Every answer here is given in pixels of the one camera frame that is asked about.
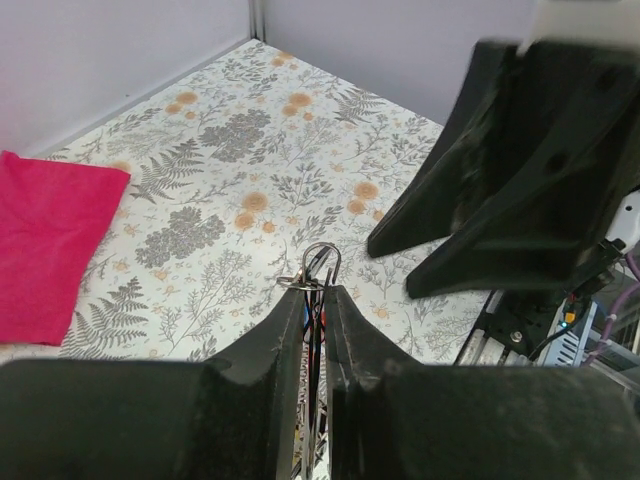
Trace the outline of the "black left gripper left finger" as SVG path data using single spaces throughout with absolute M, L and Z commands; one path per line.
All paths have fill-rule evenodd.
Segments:
M 22 359 L 1 369 L 5 479 L 287 479 L 304 296 L 201 362 Z

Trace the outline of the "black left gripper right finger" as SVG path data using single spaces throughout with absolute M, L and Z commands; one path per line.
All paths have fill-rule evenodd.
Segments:
M 639 423 L 582 368 L 425 365 L 327 292 L 334 479 L 635 479 Z

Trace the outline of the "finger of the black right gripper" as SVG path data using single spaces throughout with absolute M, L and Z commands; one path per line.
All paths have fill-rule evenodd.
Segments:
M 484 39 L 474 46 L 453 110 L 417 174 L 367 238 L 367 254 L 380 258 L 452 234 L 462 167 L 449 154 L 504 71 L 517 44 Z
M 408 295 L 567 286 L 638 182 L 638 52 L 517 50 L 449 154 L 462 167 L 453 231 Z

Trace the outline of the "large metal keyring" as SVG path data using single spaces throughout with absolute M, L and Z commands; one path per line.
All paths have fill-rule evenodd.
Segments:
M 330 242 L 316 242 L 303 253 L 298 273 L 277 283 L 302 294 L 301 387 L 294 430 L 291 477 L 312 479 L 328 444 L 328 407 L 323 383 L 326 333 L 325 290 L 334 285 L 341 253 Z

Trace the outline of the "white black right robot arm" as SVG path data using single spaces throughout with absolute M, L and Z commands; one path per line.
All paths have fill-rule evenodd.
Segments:
M 370 233 L 386 257 L 436 242 L 414 299 L 570 291 L 639 240 L 639 53 L 485 39 L 414 179 Z

